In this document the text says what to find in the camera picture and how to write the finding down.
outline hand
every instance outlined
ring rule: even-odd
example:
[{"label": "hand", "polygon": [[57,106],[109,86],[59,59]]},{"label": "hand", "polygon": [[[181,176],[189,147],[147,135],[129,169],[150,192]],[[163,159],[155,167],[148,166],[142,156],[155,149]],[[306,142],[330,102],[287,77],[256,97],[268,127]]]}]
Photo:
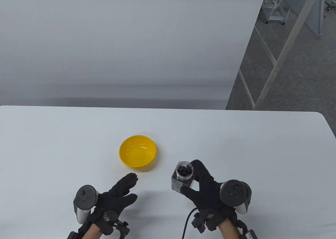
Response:
[{"label": "hand", "polygon": [[108,192],[98,194],[96,208],[89,215],[88,221],[96,224],[103,234],[110,235],[113,232],[114,221],[118,219],[124,208],[137,200],[136,194],[129,194],[130,189],[135,186],[137,181],[137,175],[129,173]]},{"label": "hand", "polygon": [[233,207],[226,206],[220,198],[221,183],[214,181],[209,171],[199,160],[191,162],[193,166],[195,180],[199,183],[199,191],[189,187],[182,186],[181,194],[189,198],[199,211],[204,209],[212,210],[211,214],[216,212],[220,215],[221,221],[229,218],[234,212]]},{"label": "hand", "polygon": [[135,173],[129,173],[120,179],[108,192],[98,195],[96,209],[107,211],[115,210],[118,215],[127,206],[133,204],[138,196],[136,194],[129,194],[130,189],[135,186],[138,177]]}]

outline gray carpet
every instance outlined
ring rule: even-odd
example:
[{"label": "gray carpet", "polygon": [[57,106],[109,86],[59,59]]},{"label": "gray carpet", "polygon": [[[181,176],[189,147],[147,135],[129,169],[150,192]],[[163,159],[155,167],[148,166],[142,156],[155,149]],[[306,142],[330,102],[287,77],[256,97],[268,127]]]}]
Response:
[{"label": "gray carpet", "polygon": [[[259,110],[320,112],[336,134],[336,9],[324,14],[323,36],[316,38],[306,26],[301,29]],[[277,22],[265,24],[263,19],[260,14],[256,28],[277,58],[295,21],[280,25]],[[271,61],[254,31],[240,67],[254,101],[271,68]],[[243,84],[237,77],[227,109],[251,108]]]}]

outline black cable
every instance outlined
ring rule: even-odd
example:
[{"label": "black cable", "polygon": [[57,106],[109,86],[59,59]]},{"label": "black cable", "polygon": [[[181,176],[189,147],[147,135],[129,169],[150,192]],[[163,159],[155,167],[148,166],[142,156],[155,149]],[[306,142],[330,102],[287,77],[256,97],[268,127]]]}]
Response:
[{"label": "black cable", "polygon": [[187,225],[188,225],[189,218],[190,218],[190,216],[192,215],[192,213],[193,213],[196,209],[197,209],[197,208],[194,208],[194,209],[191,210],[190,213],[188,214],[188,217],[187,217],[187,220],[186,220],[186,223],[185,223],[185,228],[184,228],[184,230],[183,230],[183,234],[182,234],[182,239],[184,239],[184,237],[185,237],[186,229],[187,229]]}]

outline bowl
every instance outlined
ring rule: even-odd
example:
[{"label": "bowl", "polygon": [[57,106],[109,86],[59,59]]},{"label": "bowl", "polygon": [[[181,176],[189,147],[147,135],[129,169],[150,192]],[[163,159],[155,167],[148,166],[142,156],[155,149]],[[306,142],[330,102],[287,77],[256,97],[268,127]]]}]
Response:
[{"label": "bowl", "polygon": [[119,149],[121,161],[133,168],[149,165],[155,159],[155,156],[155,143],[146,136],[129,137],[121,144]]}]

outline white wall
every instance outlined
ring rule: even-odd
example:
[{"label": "white wall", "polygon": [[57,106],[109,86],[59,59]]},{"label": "white wall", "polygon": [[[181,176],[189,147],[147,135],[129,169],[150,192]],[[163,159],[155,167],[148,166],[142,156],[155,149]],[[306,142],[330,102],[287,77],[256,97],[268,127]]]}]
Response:
[{"label": "white wall", "polygon": [[0,0],[0,105],[225,108],[261,3]]}]

